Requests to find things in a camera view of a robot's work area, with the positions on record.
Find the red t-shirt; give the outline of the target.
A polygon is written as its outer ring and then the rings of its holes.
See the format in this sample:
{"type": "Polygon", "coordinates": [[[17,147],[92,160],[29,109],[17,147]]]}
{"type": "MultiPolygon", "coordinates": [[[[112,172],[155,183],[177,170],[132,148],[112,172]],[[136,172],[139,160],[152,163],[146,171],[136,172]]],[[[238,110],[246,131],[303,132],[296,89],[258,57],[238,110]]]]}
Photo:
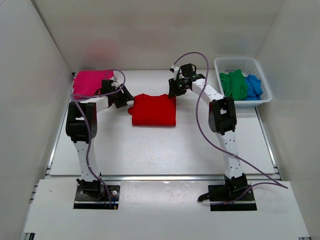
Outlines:
{"type": "Polygon", "coordinates": [[[127,110],[132,125],[136,127],[175,127],[176,111],[176,97],[144,93],[136,95],[133,106],[127,110]]]}

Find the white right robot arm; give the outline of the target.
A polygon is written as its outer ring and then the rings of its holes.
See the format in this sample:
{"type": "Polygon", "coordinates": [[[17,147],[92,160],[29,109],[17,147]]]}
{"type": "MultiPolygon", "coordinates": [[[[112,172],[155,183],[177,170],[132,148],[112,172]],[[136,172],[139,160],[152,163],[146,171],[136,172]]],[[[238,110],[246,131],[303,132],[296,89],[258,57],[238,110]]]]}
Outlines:
{"type": "Polygon", "coordinates": [[[220,148],[224,153],[224,185],[218,191],[229,200],[236,200],[248,187],[247,177],[237,159],[235,129],[237,124],[236,109],[232,97],[224,97],[210,84],[206,77],[196,73],[196,66],[188,63],[181,67],[172,65],[169,79],[169,97],[178,97],[191,90],[208,105],[208,125],[216,134],[220,148]]]}

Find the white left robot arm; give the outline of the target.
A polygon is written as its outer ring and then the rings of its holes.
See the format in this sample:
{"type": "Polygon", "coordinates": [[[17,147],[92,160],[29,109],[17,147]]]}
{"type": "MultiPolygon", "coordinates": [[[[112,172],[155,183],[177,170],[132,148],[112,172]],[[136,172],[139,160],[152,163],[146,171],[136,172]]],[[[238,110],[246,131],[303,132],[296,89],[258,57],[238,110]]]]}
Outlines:
{"type": "Polygon", "coordinates": [[[94,201],[110,195],[98,170],[94,150],[94,138],[98,133],[98,110],[111,105],[125,107],[127,102],[134,100],[124,83],[118,86],[114,83],[112,79],[102,80],[101,88],[94,94],[98,100],[106,100],[106,106],[98,106],[97,101],[79,102],[74,97],[68,105],[65,131],[76,148],[81,169],[81,178],[76,181],[82,192],[94,201]]]}

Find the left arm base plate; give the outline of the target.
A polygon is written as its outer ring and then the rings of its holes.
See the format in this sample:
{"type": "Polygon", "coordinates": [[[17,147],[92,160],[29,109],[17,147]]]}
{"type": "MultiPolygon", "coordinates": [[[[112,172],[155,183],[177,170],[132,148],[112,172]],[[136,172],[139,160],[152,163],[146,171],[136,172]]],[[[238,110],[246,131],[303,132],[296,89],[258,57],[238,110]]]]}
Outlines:
{"type": "Polygon", "coordinates": [[[108,185],[110,199],[104,186],[101,186],[100,193],[88,194],[84,191],[80,184],[77,185],[75,192],[73,208],[82,210],[118,210],[120,200],[120,185],[108,185]]]}

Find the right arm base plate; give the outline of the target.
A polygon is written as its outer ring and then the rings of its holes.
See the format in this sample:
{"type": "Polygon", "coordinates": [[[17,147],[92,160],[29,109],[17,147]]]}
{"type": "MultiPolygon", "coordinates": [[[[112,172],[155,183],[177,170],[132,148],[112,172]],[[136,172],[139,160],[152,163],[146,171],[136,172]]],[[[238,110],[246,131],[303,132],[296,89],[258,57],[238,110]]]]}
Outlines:
{"type": "Polygon", "coordinates": [[[257,211],[251,185],[231,192],[226,185],[209,185],[208,192],[200,195],[198,202],[209,200],[211,212],[257,211]]]}

